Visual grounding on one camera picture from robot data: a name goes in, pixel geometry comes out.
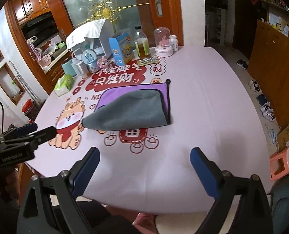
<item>white storage box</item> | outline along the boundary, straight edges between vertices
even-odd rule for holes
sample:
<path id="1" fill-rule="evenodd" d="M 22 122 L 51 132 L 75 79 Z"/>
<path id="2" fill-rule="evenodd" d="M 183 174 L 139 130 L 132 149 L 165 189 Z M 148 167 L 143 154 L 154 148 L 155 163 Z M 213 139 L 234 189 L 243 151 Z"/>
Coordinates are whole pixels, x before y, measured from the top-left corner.
<path id="1" fill-rule="evenodd" d="M 79 26 L 67 37 L 66 47 L 77 53 L 93 49 L 97 56 L 105 55 L 109 58 L 112 55 L 109 38 L 113 35 L 114 29 L 109 20 L 91 21 Z"/>

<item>gray towel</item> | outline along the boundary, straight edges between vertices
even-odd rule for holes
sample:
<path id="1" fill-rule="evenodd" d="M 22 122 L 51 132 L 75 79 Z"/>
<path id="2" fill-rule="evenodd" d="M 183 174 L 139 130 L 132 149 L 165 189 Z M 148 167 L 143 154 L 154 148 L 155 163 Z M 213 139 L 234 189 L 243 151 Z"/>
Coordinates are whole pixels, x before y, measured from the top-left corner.
<path id="1" fill-rule="evenodd" d="M 99 107 L 83 118 L 82 124 L 88 129 L 104 131 L 160 127 L 170 124 L 169 108 L 169 101 L 166 107 L 160 90 L 134 90 Z"/>

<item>teal box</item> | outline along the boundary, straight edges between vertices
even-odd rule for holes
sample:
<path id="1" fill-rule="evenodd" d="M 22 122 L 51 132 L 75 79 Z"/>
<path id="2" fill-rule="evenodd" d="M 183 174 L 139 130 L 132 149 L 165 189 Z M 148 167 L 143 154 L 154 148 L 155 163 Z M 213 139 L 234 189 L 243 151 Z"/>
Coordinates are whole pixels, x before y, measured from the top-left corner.
<path id="1" fill-rule="evenodd" d="M 109 43 L 115 63 L 118 66 L 126 65 L 133 58 L 135 58 L 130 41 L 130 36 L 127 32 L 116 33 L 113 38 L 109 39 Z"/>

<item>plastic stool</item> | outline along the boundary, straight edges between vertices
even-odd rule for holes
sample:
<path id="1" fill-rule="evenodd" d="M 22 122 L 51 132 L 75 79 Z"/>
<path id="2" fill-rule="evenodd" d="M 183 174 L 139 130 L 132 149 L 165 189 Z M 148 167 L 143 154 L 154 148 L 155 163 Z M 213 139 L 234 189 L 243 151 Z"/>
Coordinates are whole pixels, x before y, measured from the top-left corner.
<path id="1" fill-rule="evenodd" d="M 282 159 L 283 165 L 284 165 L 284 170 L 278 174 L 275 175 L 275 171 L 272 167 L 272 163 L 274 161 L 279 161 Z M 277 179 L 282 178 L 286 174 L 289 174 L 289 147 L 285 148 L 282 152 L 274 153 L 270 157 L 270 173 L 271 173 L 271 181 L 275 181 Z"/>

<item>snow globe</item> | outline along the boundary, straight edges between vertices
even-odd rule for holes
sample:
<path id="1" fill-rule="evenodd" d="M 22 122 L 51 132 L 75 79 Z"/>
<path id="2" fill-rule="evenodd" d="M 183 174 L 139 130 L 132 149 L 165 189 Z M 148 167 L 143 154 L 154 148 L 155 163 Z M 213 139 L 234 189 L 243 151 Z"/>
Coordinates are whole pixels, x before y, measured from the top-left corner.
<path id="1" fill-rule="evenodd" d="M 170 30 L 166 27 L 159 27 L 154 30 L 155 53 L 158 57 L 169 57 L 173 55 L 172 44 L 170 43 Z"/>

